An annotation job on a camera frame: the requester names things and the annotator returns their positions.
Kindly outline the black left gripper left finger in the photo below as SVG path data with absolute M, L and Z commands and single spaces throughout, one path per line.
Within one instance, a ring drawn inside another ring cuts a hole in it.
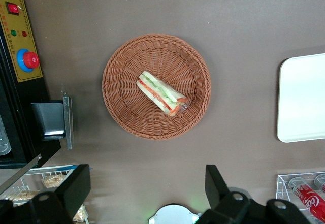
M 1 200 L 1 223 L 73 223 L 90 189 L 89 165 L 78 165 L 58 188 L 40 191 L 23 205 Z

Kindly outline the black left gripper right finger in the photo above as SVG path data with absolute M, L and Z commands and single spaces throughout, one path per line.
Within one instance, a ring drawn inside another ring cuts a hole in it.
M 263 206 L 239 191 L 230 191 L 215 165 L 206 165 L 205 193 L 210 209 L 200 223 L 309 223 L 289 201 L 270 199 Z

